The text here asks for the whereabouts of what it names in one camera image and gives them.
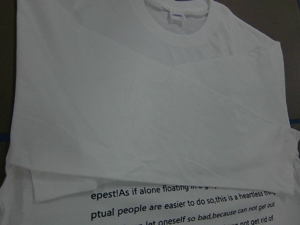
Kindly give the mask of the white long-sleeve printed shirt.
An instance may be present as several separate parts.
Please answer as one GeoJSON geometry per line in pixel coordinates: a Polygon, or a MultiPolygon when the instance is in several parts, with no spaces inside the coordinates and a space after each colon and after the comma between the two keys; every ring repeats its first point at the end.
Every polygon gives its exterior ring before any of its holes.
{"type": "Polygon", "coordinates": [[[297,225],[281,44],[213,0],[19,0],[3,225],[297,225]]]}

